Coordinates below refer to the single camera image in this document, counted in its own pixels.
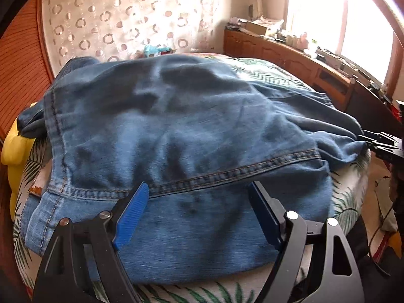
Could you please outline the cardboard box on cabinet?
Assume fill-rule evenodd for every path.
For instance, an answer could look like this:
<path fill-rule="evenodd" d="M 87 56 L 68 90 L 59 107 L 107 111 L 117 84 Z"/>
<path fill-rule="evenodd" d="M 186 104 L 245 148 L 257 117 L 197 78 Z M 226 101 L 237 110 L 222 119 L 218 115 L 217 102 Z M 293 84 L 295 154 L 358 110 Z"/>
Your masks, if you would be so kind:
<path fill-rule="evenodd" d="M 264 26 L 264 25 L 253 23 L 251 21 L 248 21 L 246 23 L 245 29 L 258 36 L 267 36 L 270 34 L 270 28 L 268 28 L 267 26 Z"/>

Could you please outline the wooden chair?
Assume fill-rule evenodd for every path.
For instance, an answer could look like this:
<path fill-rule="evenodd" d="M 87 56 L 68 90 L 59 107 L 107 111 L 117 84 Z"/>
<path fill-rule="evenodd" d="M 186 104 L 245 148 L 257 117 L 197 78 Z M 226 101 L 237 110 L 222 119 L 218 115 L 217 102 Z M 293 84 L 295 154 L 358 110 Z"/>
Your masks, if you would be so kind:
<path fill-rule="evenodd" d="M 365 86 L 352 75 L 345 112 L 363 127 L 400 124 L 400 115 L 393 112 L 391 102 L 384 95 L 379 96 L 380 93 L 375 85 Z"/>

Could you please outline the window with wooden frame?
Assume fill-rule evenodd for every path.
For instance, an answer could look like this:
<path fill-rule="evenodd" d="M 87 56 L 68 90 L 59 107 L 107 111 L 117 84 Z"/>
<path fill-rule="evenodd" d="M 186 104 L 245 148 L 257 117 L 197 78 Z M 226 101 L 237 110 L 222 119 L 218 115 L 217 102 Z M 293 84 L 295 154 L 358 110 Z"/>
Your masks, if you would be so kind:
<path fill-rule="evenodd" d="M 373 0 L 288 0 L 286 29 L 362 67 L 390 98 L 400 91 L 403 47 Z"/>

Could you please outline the yellow Pikachu plush toy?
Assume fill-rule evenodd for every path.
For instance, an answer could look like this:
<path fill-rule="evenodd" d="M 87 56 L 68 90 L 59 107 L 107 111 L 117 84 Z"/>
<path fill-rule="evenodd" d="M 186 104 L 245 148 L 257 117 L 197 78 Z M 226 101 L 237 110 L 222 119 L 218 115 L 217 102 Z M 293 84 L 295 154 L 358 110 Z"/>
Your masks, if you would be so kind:
<path fill-rule="evenodd" d="M 8 184 L 11 188 L 10 217 L 15 221 L 15 212 L 21 212 L 23 201 L 28 197 L 32 181 L 21 184 L 25 174 L 25 166 L 28 162 L 35 139 L 27 139 L 18 134 L 17 119 L 14 120 L 1 152 L 1 164 L 6 166 Z"/>

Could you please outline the wooden louvered wardrobe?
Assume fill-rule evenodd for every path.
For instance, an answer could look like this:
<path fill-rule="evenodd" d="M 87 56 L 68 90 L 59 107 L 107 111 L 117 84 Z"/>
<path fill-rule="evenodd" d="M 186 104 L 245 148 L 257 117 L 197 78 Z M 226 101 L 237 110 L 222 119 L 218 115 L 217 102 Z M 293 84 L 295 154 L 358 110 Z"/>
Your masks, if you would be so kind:
<path fill-rule="evenodd" d="M 54 76 L 44 44 L 42 0 L 28 0 L 1 37 L 1 139 Z"/>

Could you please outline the wooden side cabinet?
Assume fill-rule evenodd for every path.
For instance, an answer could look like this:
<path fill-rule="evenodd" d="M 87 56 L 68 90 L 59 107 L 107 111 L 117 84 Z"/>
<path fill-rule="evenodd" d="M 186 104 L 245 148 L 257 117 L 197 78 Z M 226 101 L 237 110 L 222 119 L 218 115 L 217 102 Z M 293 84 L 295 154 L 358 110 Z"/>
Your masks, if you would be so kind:
<path fill-rule="evenodd" d="M 345 111 L 350 81 L 325 63 L 310 58 L 285 44 L 255 37 L 238 30 L 224 31 L 223 51 L 235 58 L 258 58 L 269 61 L 311 86 L 328 95 L 332 103 Z M 392 106 L 396 115 L 400 115 Z"/>

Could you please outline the circle pattern sheer curtain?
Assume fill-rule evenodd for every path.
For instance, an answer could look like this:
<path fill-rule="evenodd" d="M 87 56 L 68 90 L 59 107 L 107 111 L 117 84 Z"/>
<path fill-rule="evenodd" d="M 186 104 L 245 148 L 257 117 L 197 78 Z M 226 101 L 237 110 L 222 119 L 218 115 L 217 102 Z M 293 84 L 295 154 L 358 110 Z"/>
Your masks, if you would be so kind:
<path fill-rule="evenodd" d="M 54 74 L 72 58 L 130 60 L 153 48 L 194 53 L 214 48 L 221 0 L 42 0 Z"/>

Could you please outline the blue item on box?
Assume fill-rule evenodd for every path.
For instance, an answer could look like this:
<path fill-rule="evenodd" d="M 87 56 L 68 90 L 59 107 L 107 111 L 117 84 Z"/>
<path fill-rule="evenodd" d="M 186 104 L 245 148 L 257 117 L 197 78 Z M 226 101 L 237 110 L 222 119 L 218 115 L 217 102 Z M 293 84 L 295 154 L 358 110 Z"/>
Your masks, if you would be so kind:
<path fill-rule="evenodd" d="M 144 47 L 143 55 L 146 58 L 161 56 L 165 54 L 171 54 L 173 52 L 172 48 L 167 46 L 152 46 L 146 45 Z"/>

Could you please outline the pink figurine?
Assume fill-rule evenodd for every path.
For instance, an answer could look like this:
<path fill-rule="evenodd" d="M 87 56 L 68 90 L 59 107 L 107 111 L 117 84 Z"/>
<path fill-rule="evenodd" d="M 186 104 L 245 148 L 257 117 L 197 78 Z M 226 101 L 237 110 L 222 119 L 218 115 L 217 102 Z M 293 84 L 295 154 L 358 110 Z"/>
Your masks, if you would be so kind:
<path fill-rule="evenodd" d="M 297 40 L 296 48 L 300 51 L 304 51 L 309 46 L 308 34 L 302 33 Z"/>

